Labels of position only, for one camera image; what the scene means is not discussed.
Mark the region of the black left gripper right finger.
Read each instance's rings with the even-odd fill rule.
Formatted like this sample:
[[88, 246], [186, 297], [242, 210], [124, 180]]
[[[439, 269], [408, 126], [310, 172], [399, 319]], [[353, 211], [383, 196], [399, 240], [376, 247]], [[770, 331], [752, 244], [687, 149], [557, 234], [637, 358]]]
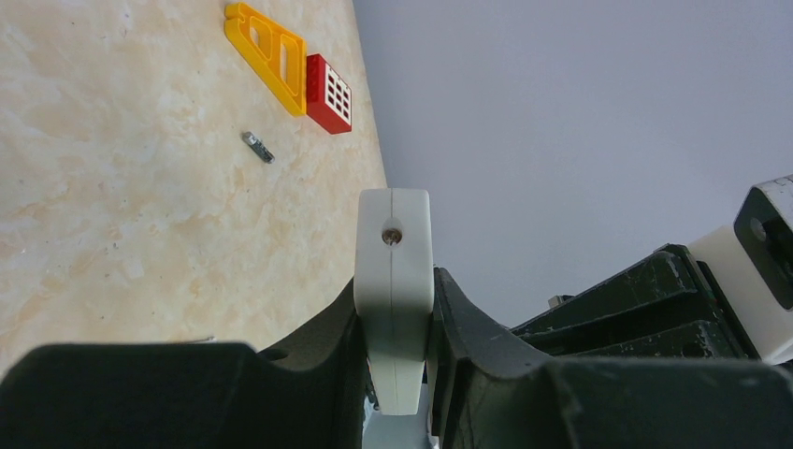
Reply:
[[444, 448], [788, 448], [792, 377], [735, 359], [553, 357], [435, 271], [430, 429]]

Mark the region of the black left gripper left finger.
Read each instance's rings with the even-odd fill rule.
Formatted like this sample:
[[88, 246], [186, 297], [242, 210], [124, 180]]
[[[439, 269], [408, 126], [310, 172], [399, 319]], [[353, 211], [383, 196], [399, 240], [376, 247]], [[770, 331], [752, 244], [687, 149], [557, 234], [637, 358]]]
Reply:
[[358, 448], [367, 362], [346, 286], [262, 351], [53, 344], [1, 383], [5, 448]]

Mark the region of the white remote control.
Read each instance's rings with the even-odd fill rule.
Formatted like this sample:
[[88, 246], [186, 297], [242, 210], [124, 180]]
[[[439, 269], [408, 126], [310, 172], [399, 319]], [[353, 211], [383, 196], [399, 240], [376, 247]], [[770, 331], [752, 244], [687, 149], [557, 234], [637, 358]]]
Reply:
[[359, 197], [353, 300], [379, 410], [367, 448], [429, 448], [425, 361], [434, 307], [430, 200], [425, 190]]

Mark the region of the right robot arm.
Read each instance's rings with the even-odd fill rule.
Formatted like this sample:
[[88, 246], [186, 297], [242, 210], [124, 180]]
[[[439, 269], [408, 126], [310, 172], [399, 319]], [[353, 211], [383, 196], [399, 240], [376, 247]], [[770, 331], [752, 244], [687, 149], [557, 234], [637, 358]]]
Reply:
[[428, 427], [442, 448], [788, 448], [792, 180], [514, 328], [436, 271]]

